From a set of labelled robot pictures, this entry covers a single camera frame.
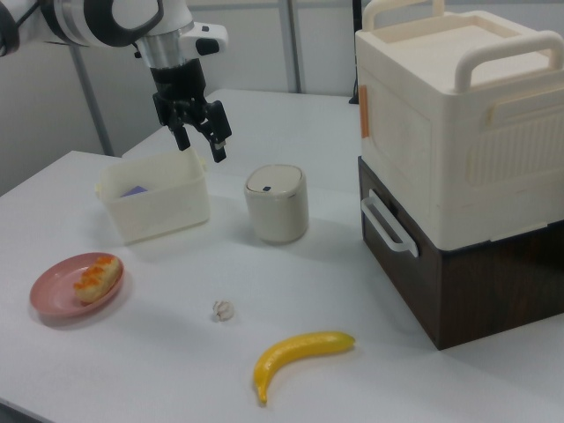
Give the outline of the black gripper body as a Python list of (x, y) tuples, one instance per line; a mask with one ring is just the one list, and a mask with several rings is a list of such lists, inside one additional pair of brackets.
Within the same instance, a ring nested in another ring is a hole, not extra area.
[(191, 59), (172, 68), (151, 68), (157, 92), (152, 96), (162, 126), (177, 127), (187, 123), (197, 129), (209, 129), (206, 81), (199, 59)]

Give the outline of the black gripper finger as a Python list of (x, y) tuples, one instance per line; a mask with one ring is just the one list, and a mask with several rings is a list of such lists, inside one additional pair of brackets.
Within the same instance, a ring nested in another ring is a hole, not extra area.
[(223, 104), (216, 100), (212, 103), (197, 103), (193, 126), (208, 141), (215, 163), (226, 159), (226, 140), (232, 135), (231, 126)]
[(168, 128), (173, 134), (180, 151), (190, 148), (189, 136), (184, 128), (183, 112), (175, 103), (170, 106)]

